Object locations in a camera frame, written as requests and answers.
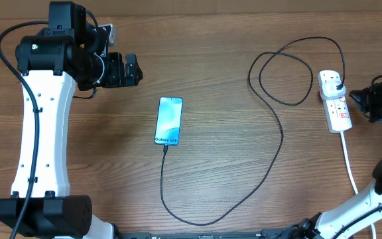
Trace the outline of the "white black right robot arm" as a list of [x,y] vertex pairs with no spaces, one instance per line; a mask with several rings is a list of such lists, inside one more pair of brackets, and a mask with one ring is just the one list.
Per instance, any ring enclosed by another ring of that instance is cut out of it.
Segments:
[[335,89],[339,77],[318,76],[320,95],[324,103],[328,128],[331,133],[339,133],[344,152],[346,169],[355,196],[337,208],[319,212],[312,218],[305,218],[291,227],[288,238],[351,238],[355,233],[382,219],[382,160],[373,171],[374,180],[362,191],[358,191],[351,172],[344,131],[352,127],[347,103],[346,90]]

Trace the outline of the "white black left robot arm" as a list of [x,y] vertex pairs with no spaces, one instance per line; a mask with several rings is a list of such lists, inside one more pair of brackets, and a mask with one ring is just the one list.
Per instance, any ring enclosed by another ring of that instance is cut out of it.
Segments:
[[79,4],[53,1],[41,30],[18,44],[11,72],[23,87],[21,153],[10,196],[0,199],[12,237],[121,237],[94,215],[89,196],[71,194],[66,163],[75,91],[136,86],[143,77],[134,54],[108,52],[113,42],[112,25]]

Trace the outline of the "white-screen smartphone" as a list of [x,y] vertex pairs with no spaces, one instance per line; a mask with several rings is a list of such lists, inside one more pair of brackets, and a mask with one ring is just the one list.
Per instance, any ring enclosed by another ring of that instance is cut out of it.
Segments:
[[161,97],[155,129],[155,143],[158,145],[178,145],[182,121],[183,99]]

